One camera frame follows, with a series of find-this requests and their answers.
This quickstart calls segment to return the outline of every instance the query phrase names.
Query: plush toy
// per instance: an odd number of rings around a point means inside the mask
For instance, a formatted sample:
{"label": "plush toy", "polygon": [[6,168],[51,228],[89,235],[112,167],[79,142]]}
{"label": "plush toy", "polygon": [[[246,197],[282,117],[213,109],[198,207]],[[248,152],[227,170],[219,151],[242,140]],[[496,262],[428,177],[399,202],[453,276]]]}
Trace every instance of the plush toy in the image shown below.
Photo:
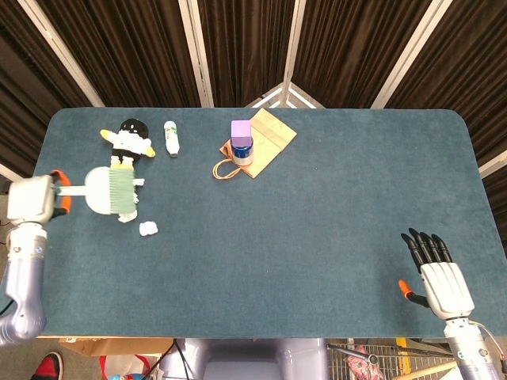
{"label": "plush toy", "polygon": [[111,168],[134,167],[141,154],[154,157],[155,151],[148,138],[148,127],[137,119],[125,120],[118,133],[101,130],[103,139],[112,144]]}

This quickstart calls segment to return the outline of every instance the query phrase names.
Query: brown curtain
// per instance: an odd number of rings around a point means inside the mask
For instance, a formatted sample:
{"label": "brown curtain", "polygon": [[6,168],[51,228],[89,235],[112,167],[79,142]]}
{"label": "brown curtain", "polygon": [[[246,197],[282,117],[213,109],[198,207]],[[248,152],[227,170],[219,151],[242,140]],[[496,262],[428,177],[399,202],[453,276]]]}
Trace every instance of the brown curtain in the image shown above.
{"label": "brown curtain", "polygon": [[31,176],[51,117],[90,106],[16,0],[0,2],[0,162]]}
{"label": "brown curtain", "polygon": [[367,108],[429,0],[307,2],[293,82],[327,108]]}
{"label": "brown curtain", "polygon": [[507,2],[453,2],[387,107],[449,108],[479,165],[507,149]]}
{"label": "brown curtain", "polygon": [[200,106],[177,1],[39,3],[107,106]]}
{"label": "brown curtain", "polygon": [[294,0],[199,0],[216,107],[244,107],[284,80]]}
{"label": "brown curtain", "polygon": [[484,188],[507,256],[507,166],[484,178]]}

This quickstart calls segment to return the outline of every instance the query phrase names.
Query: shoe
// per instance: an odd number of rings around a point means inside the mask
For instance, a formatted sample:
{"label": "shoe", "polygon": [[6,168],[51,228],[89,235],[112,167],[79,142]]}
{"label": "shoe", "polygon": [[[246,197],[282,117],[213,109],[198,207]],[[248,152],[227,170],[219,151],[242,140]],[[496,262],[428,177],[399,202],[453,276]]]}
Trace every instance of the shoe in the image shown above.
{"label": "shoe", "polygon": [[32,376],[32,380],[62,380],[63,362],[58,352],[47,354]]}

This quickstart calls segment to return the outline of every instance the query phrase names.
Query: paper bag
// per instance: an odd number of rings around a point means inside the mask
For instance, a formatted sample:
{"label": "paper bag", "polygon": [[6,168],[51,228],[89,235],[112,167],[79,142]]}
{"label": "paper bag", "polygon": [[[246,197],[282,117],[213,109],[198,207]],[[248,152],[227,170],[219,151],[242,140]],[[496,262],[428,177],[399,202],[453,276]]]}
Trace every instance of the paper bag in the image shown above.
{"label": "paper bag", "polygon": [[288,125],[263,108],[250,119],[250,122],[252,124],[253,162],[247,166],[238,167],[224,177],[219,176],[218,166],[224,162],[232,161],[231,141],[227,140],[220,148],[220,152],[226,155],[227,159],[222,160],[213,168],[215,178],[228,180],[240,170],[255,178],[297,135]]}

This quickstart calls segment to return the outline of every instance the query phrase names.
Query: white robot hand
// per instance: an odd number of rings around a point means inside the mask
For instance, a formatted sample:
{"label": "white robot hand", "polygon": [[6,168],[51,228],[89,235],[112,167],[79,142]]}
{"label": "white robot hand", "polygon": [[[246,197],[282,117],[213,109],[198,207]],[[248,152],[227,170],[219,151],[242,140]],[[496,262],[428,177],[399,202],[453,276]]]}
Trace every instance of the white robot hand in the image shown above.
{"label": "white robot hand", "polygon": [[403,295],[446,321],[444,335],[464,379],[498,380],[493,359],[478,329],[480,324],[467,318],[475,305],[458,264],[452,262],[447,246],[438,236],[430,237],[412,228],[409,232],[413,238],[402,234],[402,239],[421,275],[427,297],[415,294],[400,279],[398,285]]}

